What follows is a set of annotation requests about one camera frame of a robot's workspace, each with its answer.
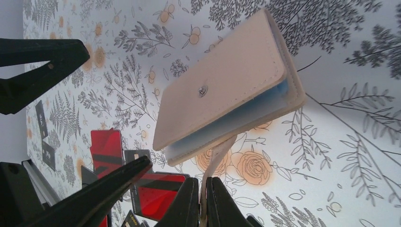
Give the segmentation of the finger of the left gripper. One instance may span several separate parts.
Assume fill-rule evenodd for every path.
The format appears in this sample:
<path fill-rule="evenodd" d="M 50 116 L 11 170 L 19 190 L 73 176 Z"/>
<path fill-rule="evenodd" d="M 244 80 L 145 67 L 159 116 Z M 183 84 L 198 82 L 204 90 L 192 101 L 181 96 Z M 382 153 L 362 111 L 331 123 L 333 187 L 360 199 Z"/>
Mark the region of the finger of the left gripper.
<path fill-rule="evenodd" d="M 89 58 L 87 48 L 78 39 L 2 38 L 1 67 L 43 61 L 46 64 L 0 80 L 1 114 L 16 114 L 73 73 Z"/>

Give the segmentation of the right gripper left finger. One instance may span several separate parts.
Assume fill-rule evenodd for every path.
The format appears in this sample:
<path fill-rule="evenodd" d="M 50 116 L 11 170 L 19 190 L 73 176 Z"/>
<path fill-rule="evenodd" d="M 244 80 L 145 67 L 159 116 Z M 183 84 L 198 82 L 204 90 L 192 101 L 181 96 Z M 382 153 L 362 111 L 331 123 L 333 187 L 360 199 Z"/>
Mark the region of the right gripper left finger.
<path fill-rule="evenodd" d="M 197 178 L 187 178 L 155 227 L 199 226 L 199 183 Z"/>

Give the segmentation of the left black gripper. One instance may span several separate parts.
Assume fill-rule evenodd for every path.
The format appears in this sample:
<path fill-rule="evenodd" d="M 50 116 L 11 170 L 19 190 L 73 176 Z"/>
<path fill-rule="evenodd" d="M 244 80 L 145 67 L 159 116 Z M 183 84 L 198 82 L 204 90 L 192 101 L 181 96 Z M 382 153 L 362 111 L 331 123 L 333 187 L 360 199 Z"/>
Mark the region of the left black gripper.
<path fill-rule="evenodd" d="M 27 170 L 21 164 L 1 162 L 0 225 L 97 227 L 151 167 L 147 156 L 140 157 L 43 211 Z"/>

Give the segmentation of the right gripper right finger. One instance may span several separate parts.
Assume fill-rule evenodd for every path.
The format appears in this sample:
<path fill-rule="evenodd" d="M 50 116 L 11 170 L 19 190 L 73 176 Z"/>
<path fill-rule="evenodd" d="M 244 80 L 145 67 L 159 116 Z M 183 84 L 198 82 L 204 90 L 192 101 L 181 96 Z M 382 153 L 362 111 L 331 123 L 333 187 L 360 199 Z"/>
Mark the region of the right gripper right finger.
<path fill-rule="evenodd" d="M 206 181 L 206 214 L 208 227 L 246 227 L 248 221 L 218 177 Z"/>

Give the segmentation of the beige leather card holder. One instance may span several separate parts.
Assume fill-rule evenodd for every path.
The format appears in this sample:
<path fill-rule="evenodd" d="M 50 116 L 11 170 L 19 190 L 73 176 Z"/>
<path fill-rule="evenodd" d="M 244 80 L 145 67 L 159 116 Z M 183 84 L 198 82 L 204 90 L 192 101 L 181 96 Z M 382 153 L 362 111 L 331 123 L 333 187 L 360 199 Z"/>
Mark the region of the beige leather card holder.
<path fill-rule="evenodd" d="M 153 139 L 170 166 L 299 109 L 305 91 L 267 9 L 238 25 L 167 86 Z"/>

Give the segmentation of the black card by left arm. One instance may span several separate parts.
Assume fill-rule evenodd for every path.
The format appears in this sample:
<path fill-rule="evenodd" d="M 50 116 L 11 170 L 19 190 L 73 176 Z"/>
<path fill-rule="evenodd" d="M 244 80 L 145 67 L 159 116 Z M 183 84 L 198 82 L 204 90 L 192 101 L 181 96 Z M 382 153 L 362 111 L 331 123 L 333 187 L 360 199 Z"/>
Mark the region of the black card by left arm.
<path fill-rule="evenodd" d="M 47 130 L 47 123 L 44 115 L 44 107 L 43 103 L 40 100 L 36 106 L 35 106 L 36 114 L 37 114 L 37 120 L 38 120 L 38 125 L 39 125 L 39 130 L 40 130 L 40 136 L 41 139 L 43 140 L 48 136 L 48 130 Z"/>

